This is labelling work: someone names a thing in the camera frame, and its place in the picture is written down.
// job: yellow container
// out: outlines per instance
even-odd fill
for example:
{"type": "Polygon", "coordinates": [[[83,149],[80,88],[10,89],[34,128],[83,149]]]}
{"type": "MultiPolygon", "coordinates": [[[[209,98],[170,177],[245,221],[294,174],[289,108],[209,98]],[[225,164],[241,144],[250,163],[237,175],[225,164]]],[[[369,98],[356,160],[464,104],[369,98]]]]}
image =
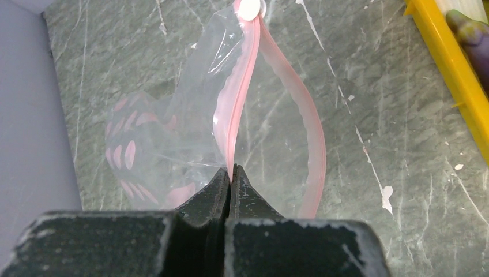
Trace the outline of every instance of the yellow container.
{"type": "Polygon", "coordinates": [[[489,164],[489,101],[472,67],[435,0],[404,0],[404,15],[412,15],[428,46],[455,105],[462,114],[479,151],[489,164]]]}

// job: white wall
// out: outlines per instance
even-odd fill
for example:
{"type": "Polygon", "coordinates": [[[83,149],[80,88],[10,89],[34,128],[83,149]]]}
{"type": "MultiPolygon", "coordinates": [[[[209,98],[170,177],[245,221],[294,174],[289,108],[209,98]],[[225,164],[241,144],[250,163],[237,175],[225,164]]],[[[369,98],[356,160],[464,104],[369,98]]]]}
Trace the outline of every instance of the white wall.
{"type": "Polygon", "coordinates": [[[81,209],[49,51],[42,17],[0,0],[0,271],[39,214],[81,209]]]}
{"type": "Polygon", "coordinates": [[[26,10],[31,11],[34,14],[40,14],[49,6],[54,0],[11,0],[26,10]]]}

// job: gray marble surface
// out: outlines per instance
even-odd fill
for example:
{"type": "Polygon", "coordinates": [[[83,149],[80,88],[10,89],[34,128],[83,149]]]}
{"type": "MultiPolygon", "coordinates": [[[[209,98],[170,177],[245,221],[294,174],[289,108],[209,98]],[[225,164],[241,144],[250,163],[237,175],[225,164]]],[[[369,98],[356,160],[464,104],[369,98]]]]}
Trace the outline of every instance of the gray marble surface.
{"type": "MultiPolygon", "coordinates": [[[[107,109],[136,90],[173,92],[203,26],[229,3],[60,0],[46,11],[84,209],[130,208],[104,157],[107,109]]],[[[267,3],[270,32],[323,123],[318,217],[370,224],[394,276],[489,276],[489,170],[414,22],[402,16],[403,1],[305,0],[307,11],[294,1],[267,3]],[[379,186],[393,188],[392,214],[379,186]]],[[[280,124],[297,112],[286,94],[255,90],[240,127],[249,143],[238,141],[250,154],[237,160],[260,193],[293,216],[301,191],[285,180],[295,170],[271,170],[276,158],[266,154],[288,141],[259,120],[286,135],[280,124]],[[261,101],[270,112],[257,112],[261,101]],[[272,177],[273,186],[262,185],[272,177]]],[[[304,163],[299,149],[291,151],[304,163]]]]}

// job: pink pattern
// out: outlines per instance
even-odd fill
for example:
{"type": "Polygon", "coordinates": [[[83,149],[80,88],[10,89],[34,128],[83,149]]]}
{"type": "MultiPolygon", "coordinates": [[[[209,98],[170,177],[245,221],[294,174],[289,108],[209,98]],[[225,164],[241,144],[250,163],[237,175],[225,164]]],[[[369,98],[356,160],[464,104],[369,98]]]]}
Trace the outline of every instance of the pink pattern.
{"type": "Polygon", "coordinates": [[[131,170],[134,164],[134,157],[136,156],[136,143],[134,140],[130,141],[126,147],[126,151],[124,153],[124,163],[126,164],[127,169],[131,170]]]}
{"type": "Polygon", "coordinates": [[[139,98],[141,98],[142,94],[141,93],[138,93],[138,95],[136,95],[135,97],[133,97],[131,99],[131,102],[129,102],[129,107],[132,107],[136,102],[137,100],[139,100],[139,98]]]}
{"type": "Polygon", "coordinates": [[[146,188],[144,188],[140,184],[138,184],[138,188],[151,200],[151,202],[158,204],[156,198],[146,188]]]}
{"type": "Polygon", "coordinates": [[[117,166],[118,169],[121,169],[121,165],[122,165],[121,154],[122,154],[122,145],[119,145],[114,150],[114,155],[113,155],[113,157],[114,157],[114,164],[115,164],[115,166],[117,166]]]}
{"type": "Polygon", "coordinates": [[[106,159],[107,159],[108,165],[111,168],[114,168],[114,164],[112,163],[112,157],[110,156],[110,148],[107,148],[107,150],[106,150],[106,159]]]}
{"type": "Polygon", "coordinates": [[[123,124],[124,124],[124,118],[122,118],[121,121],[119,121],[119,123],[117,123],[117,125],[115,125],[114,131],[112,131],[113,136],[121,130],[123,124]]]}
{"type": "Polygon", "coordinates": [[[195,194],[195,183],[181,188],[173,189],[167,196],[167,203],[171,209],[178,208],[195,194]]]}
{"type": "Polygon", "coordinates": [[[156,122],[158,121],[156,114],[153,113],[143,113],[139,116],[139,118],[136,120],[136,126],[139,126],[141,124],[147,123],[147,122],[156,122]]]}
{"type": "Polygon", "coordinates": [[[124,189],[124,191],[129,195],[129,197],[134,198],[134,193],[131,190],[131,188],[126,184],[126,182],[121,181],[121,186],[124,189]]]}
{"type": "Polygon", "coordinates": [[[136,194],[139,196],[139,198],[141,198],[142,200],[144,200],[144,196],[142,195],[142,193],[140,192],[140,190],[138,188],[136,188],[136,186],[133,185],[132,183],[128,183],[128,184],[133,189],[133,191],[136,192],[136,194]]]}
{"type": "Polygon", "coordinates": [[[136,115],[137,115],[137,111],[133,111],[133,113],[129,116],[129,118],[126,121],[126,124],[124,124],[124,132],[127,132],[129,131],[129,129],[131,129],[131,124],[136,118],[136,115]]]}
{"type": "Polygon", "coordinates": [[[170,121],[165,124],[165,127],[168,129],[168,130],[175,130],[175,127],[176,127],[176,116],[172,116],[170,121]]]}
{"type": "Polygon", "coordinates": [[[112,128],[112,121],[109,122],[106,126],[106,139],[108,138],[108,134],[110,133],[111,128],[112,128]]]}
{"type": "Polygon", "coordinates": [[[122,109],[122,107],[124,107],[126,102],[127,102],[127,98],[124,98],[124,99],[120,100],[119,102],[117,102],[117,104],[114,107],[114,111],[118,111],[118,110],[122,109]]]}

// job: pink zipper seal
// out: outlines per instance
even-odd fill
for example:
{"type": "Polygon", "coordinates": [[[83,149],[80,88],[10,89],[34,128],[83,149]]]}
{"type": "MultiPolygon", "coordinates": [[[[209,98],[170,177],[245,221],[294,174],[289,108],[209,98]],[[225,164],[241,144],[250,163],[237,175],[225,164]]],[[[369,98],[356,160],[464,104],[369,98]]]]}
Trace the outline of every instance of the pink zipper seal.
{"type": "Polygon", "coordinates": [[[258,15],[253,20],[245,20],[239,16],[241,1],[235,0],[234,9],[244,36],[243,54],[217,98],[213,124],[214,136],[220,151],[226,158],[228,173],[232,180],[239,122],[259,50],[298,105],[306,127],[309,173],[298,217],[311,219],[318,211],[326,175],[326,146],[321,120],[309,91],[266,29],[262,16],[258,15]]]}

